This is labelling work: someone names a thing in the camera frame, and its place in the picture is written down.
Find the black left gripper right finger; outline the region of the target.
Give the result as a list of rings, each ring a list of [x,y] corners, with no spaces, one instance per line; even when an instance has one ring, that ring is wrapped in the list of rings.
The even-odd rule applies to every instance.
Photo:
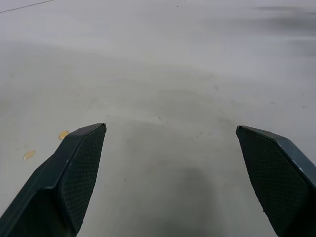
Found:
[[[279,237],[316,235],[316,167],[288,138],[236,129],[255,195]]]

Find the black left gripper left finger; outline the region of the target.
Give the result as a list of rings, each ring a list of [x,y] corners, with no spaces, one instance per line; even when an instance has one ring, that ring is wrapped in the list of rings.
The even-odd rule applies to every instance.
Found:
[[[75,237],[97,179],[107,127],[68,134],[30,176],[0,218],[2,237]]]

